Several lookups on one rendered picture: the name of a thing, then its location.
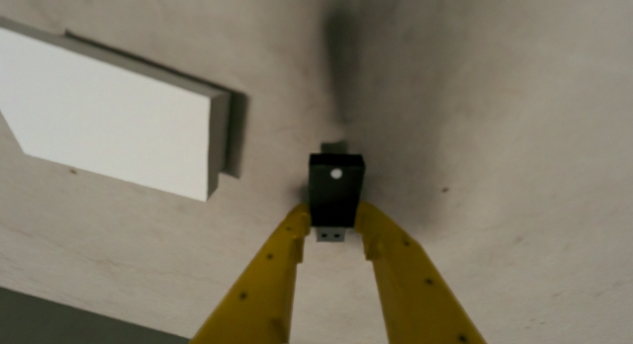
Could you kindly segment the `black usb stick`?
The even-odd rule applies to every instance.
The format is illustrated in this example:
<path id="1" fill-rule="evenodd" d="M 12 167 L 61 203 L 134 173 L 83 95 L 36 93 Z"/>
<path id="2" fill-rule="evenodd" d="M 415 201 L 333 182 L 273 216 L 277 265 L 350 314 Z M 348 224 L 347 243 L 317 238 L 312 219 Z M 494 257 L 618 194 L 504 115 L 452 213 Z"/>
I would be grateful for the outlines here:
<path id="1" fill-rule="evenodd" d="M 316 242 L 344 242 L 346 228 L 354 228 L 365 169 L 362 154 L 310 153 L 310 213 Z"/>

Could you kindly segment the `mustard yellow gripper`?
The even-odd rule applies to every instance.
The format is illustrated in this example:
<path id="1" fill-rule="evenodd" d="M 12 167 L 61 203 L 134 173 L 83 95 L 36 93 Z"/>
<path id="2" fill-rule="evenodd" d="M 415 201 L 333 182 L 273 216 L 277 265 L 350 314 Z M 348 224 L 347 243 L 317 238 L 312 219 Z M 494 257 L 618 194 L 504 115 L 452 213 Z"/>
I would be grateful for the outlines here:
<path id="1" fill-rule="evenodd" d="M 488 344 L 422 246 L 359 201 L 355 232 L 372 261 L 389 344 Z M 289 344 L 310 204 L 280 222 L 188 344 Z"/>

